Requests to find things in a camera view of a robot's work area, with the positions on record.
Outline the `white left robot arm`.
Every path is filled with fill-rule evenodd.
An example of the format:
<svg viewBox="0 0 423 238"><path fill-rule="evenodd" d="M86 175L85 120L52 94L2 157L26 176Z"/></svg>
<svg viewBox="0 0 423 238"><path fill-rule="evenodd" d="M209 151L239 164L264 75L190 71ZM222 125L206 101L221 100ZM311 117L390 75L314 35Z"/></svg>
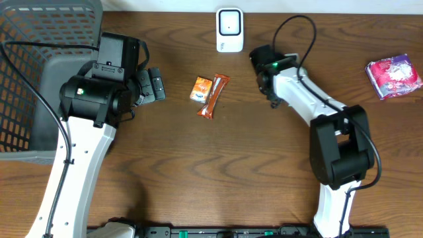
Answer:
<svg viewBox="0 0 423 238"><path fill-rule="evenodd" d="M122 115L145 102L146 89L165 98L156 67L89 65L60 88L56 156L28 237L86 237L98 173Z"/></svg>

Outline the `red orange snack bar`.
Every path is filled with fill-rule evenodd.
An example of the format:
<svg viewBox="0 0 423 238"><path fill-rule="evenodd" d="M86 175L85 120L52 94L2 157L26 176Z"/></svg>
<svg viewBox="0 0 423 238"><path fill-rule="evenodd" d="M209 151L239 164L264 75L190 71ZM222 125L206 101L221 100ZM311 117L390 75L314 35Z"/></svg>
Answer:
<svg viewBox="0 0 423 238"><path fill-rule="evenodd" d="M197 112L198 116L203 116L204 118L207 118L207 119L213 118L213 110L216 105L217 99L220 93L222 92L222 90L230 81L230 79L231 78L229 76L222 75L222 74L215 74L209 99L207 103L203 106L203 108Z"/></svg>

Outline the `purple pink pad package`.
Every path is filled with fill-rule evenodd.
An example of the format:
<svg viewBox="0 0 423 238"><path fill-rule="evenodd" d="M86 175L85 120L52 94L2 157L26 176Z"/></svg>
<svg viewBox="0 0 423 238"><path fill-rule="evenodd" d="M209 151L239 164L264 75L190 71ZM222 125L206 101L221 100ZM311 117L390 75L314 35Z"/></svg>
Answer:
<svg viewBox="0 0 423 238"><path fill-rule="evenodd" d="M407 54L372 61L365 72L380 100L407 95L422 87L422 79Z"/></svg>

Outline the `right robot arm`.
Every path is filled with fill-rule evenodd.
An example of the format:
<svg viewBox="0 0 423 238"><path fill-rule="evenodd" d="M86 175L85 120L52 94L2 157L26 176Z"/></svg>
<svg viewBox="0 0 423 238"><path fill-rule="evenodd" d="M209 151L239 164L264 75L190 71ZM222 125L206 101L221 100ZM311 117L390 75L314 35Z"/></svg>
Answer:
<svg viewBox="0 0 423 238"><path fill-rule="evenodd" d="M258 88L272 107L286 102L309 126L309 160L321 184L315 230L320 237L347 234L355 190L374 166L365 110L346 106L318 88L297 54L279 54L264 45L249 59Z"/></svg>

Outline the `small orange packet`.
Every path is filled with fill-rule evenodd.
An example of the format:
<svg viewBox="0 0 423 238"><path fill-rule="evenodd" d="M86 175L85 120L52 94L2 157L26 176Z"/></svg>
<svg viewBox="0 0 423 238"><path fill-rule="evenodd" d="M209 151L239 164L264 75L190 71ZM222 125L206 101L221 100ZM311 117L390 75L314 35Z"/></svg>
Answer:
<svg viewBox="0 0 423 238"><path fill-rule="evenodd" d="M203 77L197 77L190 93L190 99L196 102L205 103L208 99L213 81Z"/></svg>

